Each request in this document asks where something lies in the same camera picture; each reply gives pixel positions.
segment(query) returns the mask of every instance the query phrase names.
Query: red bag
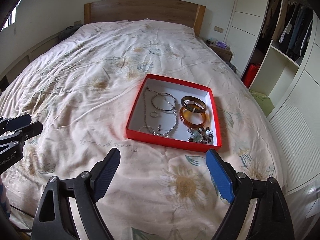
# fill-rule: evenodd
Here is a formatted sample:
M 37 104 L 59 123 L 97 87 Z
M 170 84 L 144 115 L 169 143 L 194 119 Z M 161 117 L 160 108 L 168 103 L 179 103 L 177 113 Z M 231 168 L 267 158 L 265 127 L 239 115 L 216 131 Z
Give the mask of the red bag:
M 253 63 L 249 64 L 248 70 L 242 78 L 242 82 L 244 83 L 244 85 L 247 88 L 249 88 L 251 86 L 251 83 L 253 82 L 254 78 L 256 77 L 260 66 L 261 66 L 261 64 L 253 64 Z

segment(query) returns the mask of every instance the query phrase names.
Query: wall socket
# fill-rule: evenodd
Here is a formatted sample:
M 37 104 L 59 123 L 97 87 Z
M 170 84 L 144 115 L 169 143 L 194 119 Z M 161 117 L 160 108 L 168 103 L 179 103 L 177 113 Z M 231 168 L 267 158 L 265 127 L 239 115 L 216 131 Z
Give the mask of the wall socket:
M 223 33 L 223 29 L 222 28 L 220 28 L 220 27 L 218 27 L 218 26 L 215 26 L 214 27 L 214 30 L 216 31 L 216 32 L 220 32 L 220 33 Z

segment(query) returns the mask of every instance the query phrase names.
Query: window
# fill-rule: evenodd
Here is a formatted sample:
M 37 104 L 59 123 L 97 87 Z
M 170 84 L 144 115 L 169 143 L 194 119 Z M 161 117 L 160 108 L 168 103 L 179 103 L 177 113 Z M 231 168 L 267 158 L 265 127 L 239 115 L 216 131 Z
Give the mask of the window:
M 6 27 L 8 27 L 10 24 L 13 24 L 16 22 L 16 12 L 17 12 L 17 7 L 19 5 L 19 3 L 21 2 L 21 0 L 18 2 L 17 6 L 15 8 L 13 8 L 12 13 L 9 15 L 9 18 L 7 19 L 7 21 L 5 22 L 2 30 Z

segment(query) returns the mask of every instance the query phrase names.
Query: bracelet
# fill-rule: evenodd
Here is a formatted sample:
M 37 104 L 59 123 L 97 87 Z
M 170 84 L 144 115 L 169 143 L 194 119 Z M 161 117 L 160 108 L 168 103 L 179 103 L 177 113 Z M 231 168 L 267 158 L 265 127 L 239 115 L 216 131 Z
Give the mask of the bracelet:
M 186 101 L 192 101 L 192 102 L 202 106 L 202 108 L 199 107 L 198 105 L 195 105 L 195 104 L 190 104 L 190 103 L 187 104 Z M 201 114 L 201 113 L 204 113 L 205 111 L 207 111 L 206 104 L 203 101 L 201 101 L 200 99 L 195 98 L 195 97 L 191 97 L 191 96 L 183 97 L 181 99 L 181 104 L 185 107 L 185 109 L 187 109 L 188 111 L 193 112 L 193 113 Z
M 160 107 L 157 107 L 157 106 L 154 104 L 154 102 L 153 102 L 153 100 L 154 100 L 157 96 L 162 96 L 163 99 L 164 99 L 172 108 L 169 109 L 169 110 L 165 110 L 165 109 L 161 109 Z M 171 97 L 171 98 L 173 99 L 174 103 L 171 104 L 171 103 L 165 98 L 165 96 Z M 177 103 L 177 101 L 176 101 L 176 99 L 174 98 L 174 96 L 172 96 L 172 95 L 170 95 L 170 94 L 168 94 L 168 93 L 157 93 L 156 95 L 154 95 L 154 96 L 151 98 L 151 104 L 153 105 L 153 107 L 156 108 L 156 109 L 158 109 L 158 110 L 161 110 L 161 111 L 163 111 L 163 112 L 171 112 L 171 111 L 174 111 L 174 108 L 175 108 L 176 103 Z
M 200 106 L 195 105 L 195 104 L 189 104 L 189 106 L 190 106 L 191 108 L 201 109 Z M 206 116 L 205 113 L 200 113 L 201 116 L 202 116 L 202 123 L 200 123 L 200 124 L 193 124 L 193 123 L 189 122 L 188 120 L 186 120 L 186 119 L 184 118 L 184 115 L 183 115 L 183 111 L 184 111 L 184 110 L 187 110 L 187 109 L 186 109 L 184 106 L 181 107 L 179 115 L 180 115 L 180 119 L 181 119 L 182 123 L 183 123 L 186 127 L 189 127 L 189 128 L 191 128 L 191 129 L 198 129 L 198 128 L 204 126 L 205 122 L 207 121 L 207 116 Z

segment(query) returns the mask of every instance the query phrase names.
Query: blue gripper pad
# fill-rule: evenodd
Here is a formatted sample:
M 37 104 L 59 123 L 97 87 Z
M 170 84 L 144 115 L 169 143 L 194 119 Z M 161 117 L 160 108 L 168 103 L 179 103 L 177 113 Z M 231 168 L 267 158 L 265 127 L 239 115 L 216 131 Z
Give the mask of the blue gripper pad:
M 108 155 L 102 162 L 98 162 L 92 171 L 100 171 L 99 173 L 93 172 L 90 184 L 93 189 L 93 198 L 97 202 L 103 198 L 106 191 L 113 179 L 114 174 L 120 164 L 120 151 L 112 148 Z
M 13 132 L 21 127 L 31 124 L 31 116 L 29 114 L 21 115 L 13 119 L 9 119 L 6 128 Z
M 226 199 L 228 203 L 231 204 L 235 199 L 232 181 L 212 150 L 207 151 L 205 161 L 210 174 L 213 177 L 213 180 L 221 194 L 221 197 Z

